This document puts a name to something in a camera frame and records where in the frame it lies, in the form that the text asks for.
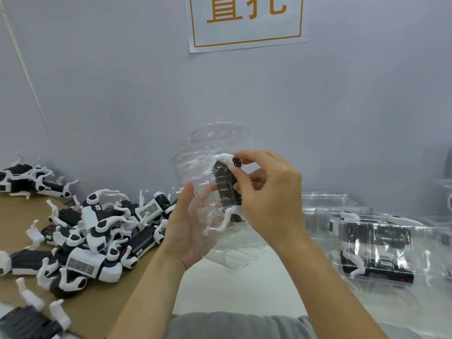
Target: person's left hand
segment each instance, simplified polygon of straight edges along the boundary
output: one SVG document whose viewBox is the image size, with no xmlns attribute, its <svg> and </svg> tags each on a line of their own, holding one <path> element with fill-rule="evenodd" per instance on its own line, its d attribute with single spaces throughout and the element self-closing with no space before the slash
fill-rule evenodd
<svg viewBox="0 0 452 339">
<path fill-rule="evenodd" d="M 166 225 L 159 251 L 182 262 L 186 270 L 199 262 L 216 243 L 216 231 L 210 231 L 207 236 L 203 233 L 209 209 L 215 208 L 206 204 L 206 199 L 216 189 L 216 184 L 207 185 L 195 195 L 193 184 L 187 182 Z"/>
</svg>

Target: chinese character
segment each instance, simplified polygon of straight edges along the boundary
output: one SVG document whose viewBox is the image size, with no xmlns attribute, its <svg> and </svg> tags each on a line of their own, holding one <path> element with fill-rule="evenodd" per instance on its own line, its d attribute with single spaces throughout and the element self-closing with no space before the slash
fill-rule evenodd
<svg viewBox="0 0 452 339">
<path fill-rule="evenodd" d="M 283 8 L 279 11 L 275 11 L 275 0 L 270 0 L 270 14 L 276 15 L 276 14 L 283 14 L 286 11 L 286 5 L 283 4 Z M 246 5 L 249 7 L 251 4 L 253 4 L 253 14 L 250 15 L 250 19 L 253 20 L 257 16 L 257 0 L 249 0 Z"/>
<path fill-rule="evenodd" d="M 212 0 L 212 11 L 213 19 L 207 23 L 242 19 L 235 16 L 235 0 Z"/>
</svg>

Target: human hand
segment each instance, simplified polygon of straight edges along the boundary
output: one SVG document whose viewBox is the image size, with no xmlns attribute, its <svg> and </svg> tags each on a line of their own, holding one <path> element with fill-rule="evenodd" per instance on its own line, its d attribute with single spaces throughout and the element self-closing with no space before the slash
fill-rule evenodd
<svg viewBox="0 0 452 339">
<path fill-rule="evenodd" d="M 207 185 L 195 195 L 193 184 L 187 182 L 166 225 L 165 239 L 159 251 L 180 261 L 185 270 L 199 262 L 217 241 L 214 231 L 207 236 L 203 234 L 206 217 L 215 209 L 206 204 L 206 199 L 216 189 L 216 184 Z"/>
<path fill-rule="evenodd" d="M 243 164 L 261 168 L 249 175 L 234 168 L 234 189 L 250 225 L 278 250 L 294 238 L 308 238 L 302 210 L 302 174 L 273 151 L 243 150 L 234 153 Z"/>
</svg>

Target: person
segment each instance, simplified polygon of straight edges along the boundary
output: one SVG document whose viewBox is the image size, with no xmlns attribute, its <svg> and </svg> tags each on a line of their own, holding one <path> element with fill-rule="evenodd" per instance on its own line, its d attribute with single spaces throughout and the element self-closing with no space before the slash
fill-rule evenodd
<svg viewBox="0 0 452 339">
<path fill-rule="evenodd" d="M 302 211 L 302 174 L 296 168 L 272 151 L 244 150 L 234 155 L 245 165 L 256 162 L 260 166 L 250 174 L 234 168 L 238 180 L 234 189 L 242 196 L 250 225 L 284 264 L 309 318 L 229 313 L 172 315 L 184 273 L 214 243 L 202 233 L 205 225 L 197 217 L 215 187 L 195 195 L 188 182 L 169 218 L 164 242 L 108 339 L 420 338 L 407 329 L 378 325 L 334 270 L 323 249 L 310 238 Z"/>
</svg>

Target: forearm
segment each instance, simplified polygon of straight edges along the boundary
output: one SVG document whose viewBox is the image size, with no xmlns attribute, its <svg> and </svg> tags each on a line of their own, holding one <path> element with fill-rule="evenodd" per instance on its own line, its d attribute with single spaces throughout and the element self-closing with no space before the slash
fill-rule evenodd
<svg viewBox="0 0 452 339">
<path fill-rule="evenodd" d="M 319 339 L 387 339 L 314 240 L 291 239 L 277 253 Z"/>
<path fill-rule="evenodd" d="M 180 261 L 157 251 L 108 339 L 163 339 L 184 272 Z"/>
</svg>

